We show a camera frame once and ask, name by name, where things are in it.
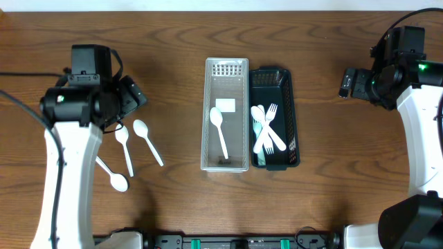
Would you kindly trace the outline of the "white plastic fork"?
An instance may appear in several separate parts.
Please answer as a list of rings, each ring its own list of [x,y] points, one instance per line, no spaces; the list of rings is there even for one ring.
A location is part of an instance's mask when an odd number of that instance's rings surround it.
[[[260,110],[262,110],[262,112],[264,113],[264,107],[263,107],[261,104],[259,104],[257,107],[258,107]],[[265,118],[263,119],[263,121],[260,122],[261,125],[262,125],[262,128],[264,127],[264,122],[265,122]],[[263,143],[263,146],[264,146],[264,151],[266,152],[267,155],[271,155],[271,154],[274,153],[274,150],[273,150],[273,142],[272,142],[272,139],[271,139],[270,136],[269,136],[269,133],[267,133],[267,132],[266,132],[266,134],[264,135],[264,143]]]

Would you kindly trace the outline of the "white spoon near arm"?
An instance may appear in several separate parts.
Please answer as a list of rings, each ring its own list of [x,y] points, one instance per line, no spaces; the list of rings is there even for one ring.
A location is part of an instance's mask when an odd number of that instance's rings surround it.
[[[111,186],[115,190],[126,192],[129,189],[128,180],[122,174],[111,171],[107,164],[98,156],[96,157],[96,162],[109,175]]]

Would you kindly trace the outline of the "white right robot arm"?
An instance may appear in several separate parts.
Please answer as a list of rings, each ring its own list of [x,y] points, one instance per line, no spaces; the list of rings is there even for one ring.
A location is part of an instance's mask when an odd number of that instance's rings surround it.
[[[347,68],[338,94],[398,111],[409,162],[408,198],[376,223],[346,226],[344,248],[441,248],[442,64],[414,51],[377,59]]]

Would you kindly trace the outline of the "pale green plastic fork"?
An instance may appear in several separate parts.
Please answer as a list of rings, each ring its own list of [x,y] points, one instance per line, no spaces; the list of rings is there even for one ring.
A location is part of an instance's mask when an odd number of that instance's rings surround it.
[[[261,123],[258,122],[255,119],[253,119],[253,132],[255,134],[255,139],[258,139],[258,137],[259,137],[259,135],[261,133],[261,130],[262,130]],[[257,154],[257,164],[259,166],[265,166],[266,165],[266,160],[265,160],[263,149],[261,149],[260,152]]]

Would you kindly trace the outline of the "white utensil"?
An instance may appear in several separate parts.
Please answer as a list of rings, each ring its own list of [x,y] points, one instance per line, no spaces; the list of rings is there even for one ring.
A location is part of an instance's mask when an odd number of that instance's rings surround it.
[[[116,125],[115,131],[116,140],[123,146],[123,151],[125,155],[125,161],[127,163],[127,168],[130,177],[134,177],[134,167],[132,165],[131,156],[128,150],[127,142],[129,140],[129,132],[123,124]]]

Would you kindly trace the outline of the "pink-white plastic spoon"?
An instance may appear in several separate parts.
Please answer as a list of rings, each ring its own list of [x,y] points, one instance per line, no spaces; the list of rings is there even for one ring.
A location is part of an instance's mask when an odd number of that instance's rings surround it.
[[[272,128],[270,128],[270,124],[269,124],[269,135],[270,135],[272,141],[275,143],[275,145],[277,146],[277,148],[280,151],[285,151],[287,149],[287,146],[284,143],[284,141],[279,137],[279,135]]]

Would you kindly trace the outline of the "white utensil handle diagonal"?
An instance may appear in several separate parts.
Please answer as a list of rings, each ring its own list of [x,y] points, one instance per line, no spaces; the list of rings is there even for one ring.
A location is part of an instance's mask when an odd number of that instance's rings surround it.
[[[154,145],[152,144],[152,142],[149,139],[149,129],[148,129],[147,125],[142,120],[135,120],[133,122],[133,128],[134,128],[136,135],[143,138],[146,141],[148,147],[150,148],[150,150],[151,150],[153,156],[155,157],[156,161],[158,162],[158,164],[161,167],[164,166],[164,162],[163,162],[162,158],[160,157],[156,148],[154,147]]]

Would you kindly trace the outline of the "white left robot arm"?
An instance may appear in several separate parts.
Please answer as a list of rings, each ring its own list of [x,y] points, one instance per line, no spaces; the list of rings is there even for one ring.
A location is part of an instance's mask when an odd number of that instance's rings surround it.
[[[49,88],[41,100],[50,120],[45,130],[47,166],[39,224],[31,248],[143,248],[139,230],[95,240],[91,200],[98,150],[109,125],[145,104],[129,76],[111,84]]]

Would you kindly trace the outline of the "white spoon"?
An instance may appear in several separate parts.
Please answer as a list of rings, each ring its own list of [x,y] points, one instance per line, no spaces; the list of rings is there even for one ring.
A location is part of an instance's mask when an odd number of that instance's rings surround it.
[[[221,111],[217,108],[217,107],[213,107],[210,110],[210,121],[213,125],[216,126],[218,134],[219,134],[219,140],[220,140],[220,144],[221,144],[221,149],[224,155],[225,159],[228,159],[228,151],[227,151],[227,147],[226,147],[226,142],[224,140],[224,135],[222,132],[222,122],[223,122],[223,116]]]

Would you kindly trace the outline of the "pink plastic fork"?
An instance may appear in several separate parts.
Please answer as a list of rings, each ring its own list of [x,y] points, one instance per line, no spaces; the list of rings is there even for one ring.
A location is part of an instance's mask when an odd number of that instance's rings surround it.
[[[269,133],[269,124],[275,118],[277,108],[277,104],[272,103],[268,108],[268,111],[266,113],[263,113],[262,110],[260,110],[257,106],[251,107],[251,114],[255,120],[261,122],[265,118],[264,127],[261,130],[261,133],[253,147],[253,152],[256,154],[258,154],[263,147],[264,135],[266,134],[266,132]]]

